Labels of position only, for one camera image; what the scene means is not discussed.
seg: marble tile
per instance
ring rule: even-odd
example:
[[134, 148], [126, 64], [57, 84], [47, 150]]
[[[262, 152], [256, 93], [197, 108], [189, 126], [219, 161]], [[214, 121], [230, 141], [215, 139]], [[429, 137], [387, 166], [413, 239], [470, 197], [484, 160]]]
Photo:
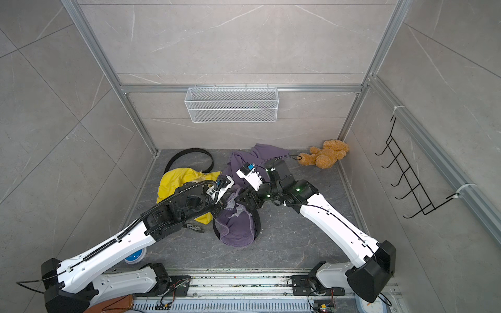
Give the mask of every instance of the marble tile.
[[501, 79], [405, 25], [379, 76], [501, 208]]
[[159, 149], [246, 149], [258, 142], [302, 149], [337, 138], [344, 119], [290, 118], [278, 119], [274, 123], [192, 123], [190, 119], [143, 119], [143, 122]]
[[379, 241], [390, 241], [397, 249], [394, 277], [409, 311], [445, 313], [373, 165], [352, 131], [346, 142], [350, 145], [350, 154], [341, 160], [341, 165], [370, 235]]
[[27, 313], [47, 313], [45, 309], [45, 300], [44, 295], [36, 293], [33, 299], [30, 301], [30, 304], [26, 308]]
[[2, 202], [78, 121], [19, 51], [0, 58], [0, 99]]
[[142, 118], [189, 119], [184, 103], [186, 93], [130, 93], [134, 107]]
[[278, 118], [346, 118], [355, 93], [280, 93]]
[[78, 255], [115, 235], [135, 192], [136, 187], [115, 166], [66, 241], [58, 259]]
[[5, 34], [0, 30], [0, 57], [6, 55], [7, 53], [11, 53], [15, 49], [16, 47], [7, 38], [7, 36], [5, 36]]
[[[187, 119], [185, 93], [131, 93], [142, 118]], [[354, 93], [280, 93], [278, 118], [345, 118]]]
[[79, 120], [111, 88], [74, 25], [21, 52]]
[[498, 0], [416, 0], [405, 22], [501, 76]]
[[15, 281], [40, 277], [40, 264], [59, 253], [114, 165], [79, 124], [0, 204], [0, 289], [9, 299], [2, 305], [27, 304], [33, 292]]
[[82, 125], [115, 162], [136, 132], [136, 126], [112, 90], [82, 119]]
[[137, 188], [152, 158], [151, 152], [136, 132], [117, 162], [118, 167]]
[[0, 29], [18, 48], [72, 23], [59, 0], [2, 1]]
[[364, 5], [396, 0], [78, 0], [82, 5]]
[[[170, 158], [179, 150], [162, 150], [142, 191], [133, 218], [155, 204], [158, 183]], [[222, 170], [232, 150], [209, 150], [214, 157], [214, 170]], [[297, 154], [302, 150], [291, 150]], [[286, 159], [296, 179], [307, 179], [349, 221], [355, 223], [353, 211], [346, 197], [337, 168], [322, 170], [314, 166], [300, 166]], [[210, 159], [200, 153], [191, 153], [177, 160], [172, 168], [193, 166], [203, 170]], [[162, 262], [169, 268], [309, 268], [321, 260], [345, 262], [347, 258], [315, 224], [289, 208], [266, 203], [259, 210], [262, 233], [247, 248], [222, 244], [215, 237], [212, 225], [202, 225], [205, 233], [186, 231], [172, 234], [148, 247], [144, 263]]]
[[118, 73], [328, 74], [367, 70], [393, 5], [82, 9]]
[[[387, 152], [382, 156], [375, 155], [384, 148], [391, 129], [390, 117], [391, 109], [377, 94], [371, 93], [355, 119], [353, 132], [374, 167], [443, 307], [458, 312], [496, 311], [501, 303], [495, 294], [501, 273], [488, 271], [487, 268], [501, 264], [501, 251], [461, 200], [453, 200], [428, 215], [403, 218], [403, 215], [418, 211], [416, 200], [412, 196], [403, 200], [394, 198], [403, 196], [409, 188], [405, 187], [405, 182], [392, 187], [390, 183], [396, 184], [400, 177], [395, 171], [396, 164], [389, 169], [381, 169], [380, 164], [388, 165], [392, 157]], [[435, 206], [455, 192], [398, 121], [393, 135]], [[425, 198], [422, 191], [419, 198]], [[478, 297], [493, 300], [479, 302]]]
[[122, 84], [361, 84], [364, 73], [118, 74]]

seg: yellow cloth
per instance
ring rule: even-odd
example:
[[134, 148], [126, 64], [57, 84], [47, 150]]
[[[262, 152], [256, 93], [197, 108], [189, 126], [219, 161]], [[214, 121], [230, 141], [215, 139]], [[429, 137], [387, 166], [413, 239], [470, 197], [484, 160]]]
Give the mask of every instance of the yellow cloth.
[[[199, 182], [202, 180], [216, 180], [221, 172], [212, 172], [208, 174], [203, 174], [202, 172], [197, 172], [192, 168], [176, 168], [165, 173], [160, 180], [160, 186], [158, 186], [158, 197], [157, 203], [167, 198], [168, 196], [174, 194], [177, 187], [182, 186], [188, 181]], [[195, 219], [197, 222], [203, 224], [209, 224], [212, 221], [212, 214], [207, 213]]]

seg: black corrugated cable sleeve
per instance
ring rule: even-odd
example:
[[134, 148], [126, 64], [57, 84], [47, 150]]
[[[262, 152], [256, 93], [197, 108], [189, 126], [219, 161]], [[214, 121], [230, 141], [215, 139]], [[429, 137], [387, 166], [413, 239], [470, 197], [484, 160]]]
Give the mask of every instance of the black corrugated cable sleeve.
[[[122, 240], [122, 238], [125, 237], [128, 233], [130, 233], [130, 231], [132, 229], [134, 229], [134, 227], [136, 227], [137, 225], [139, 225], [140, 222], [142, 222], [148, 215], [150, 215], [154, 210], [158, 209], [161, 205], [164, 205], [165, 203], [169, 202], [173, 198], [175, 198], [175, 197], [177, 197], [177, 196], [185, 193], [186, 191], [188, 191], [188, 190], [190, 190], [192, 188], [195, 188], [195, 187], [198, 187], [198, 186], [201, 186], [201, 185], [208, 185], [208, 184], [211, 184], [214, 187], [216, 186], [216, 182], [213, 181], [213, 180], [203, 180], [203, 181], [194, 183], [193, 185], [189, 186], [188, 188], [183, 189], [181, 191], [178, 191], [178, 192], [176, 192], [176, 193], [168, 196], [167, 198], [163, 199], [162, 201], [158, 202], [157, 204], [155, 204], [154, 206], [152, 206], [149, 210], [147, 210], [146, 212], [142, 213], [139, 216], [138, 219], [136, 219], [132, 224], [129, 225], [129, 227], [127, 227], [124, 231], [122, 231], [117, 236], [118, 240]], [[109, 246], [111, 246], [112, 244], [114, 244], [116, 242], [117, 242], [117, 239], [115, 239], [115, 238], [111, 239], [110, 241], [106, 242], [105, 244], [103, 244], [99, 248], [97, 248], [94, 251], [92, 251], [91, 253], [87, 254], [83, 258], [83, 261], [88, 261], [88, 260], [92, 259], [95, 255], [97, 255], [98, 253], [102, 252], [104, 249], [108, 248]], [[79, 262], [79, 263], [71, 266], [70, 268], [73, 268], [74, 266], [77, 266], [80, 263], [81, 262]]]

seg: zip tie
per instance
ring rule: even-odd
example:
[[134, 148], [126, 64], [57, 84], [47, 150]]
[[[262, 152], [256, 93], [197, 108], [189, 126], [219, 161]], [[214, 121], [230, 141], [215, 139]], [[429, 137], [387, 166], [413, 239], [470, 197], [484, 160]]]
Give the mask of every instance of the zip tie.
[[405, 106], [395, 106], [393, 107], [393, 113], [391, 113], [391, 115], [395, 115], [395, 111], [397, 110], [397, 108], [403, 108]]
[[456, 190], [456, 193], [452, 196], [453, 198], [459, 198], [459, 192], [461, 191], [461, 189], [463, 189], [464, 187], [468, 187], [468, 186], [476, 186], [476, 184], [464, 184], [462, 185], [461, 187], [459, 187], [457, 190]]

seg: brown leather item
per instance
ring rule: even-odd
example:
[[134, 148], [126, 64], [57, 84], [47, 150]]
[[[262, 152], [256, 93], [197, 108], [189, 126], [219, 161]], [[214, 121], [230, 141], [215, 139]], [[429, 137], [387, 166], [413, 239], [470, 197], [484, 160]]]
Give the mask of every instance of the brown leather item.
[[98, 303], [85, 310], [84, 313], [123, 313], [132, 308], [132, 303], [130, 294]]

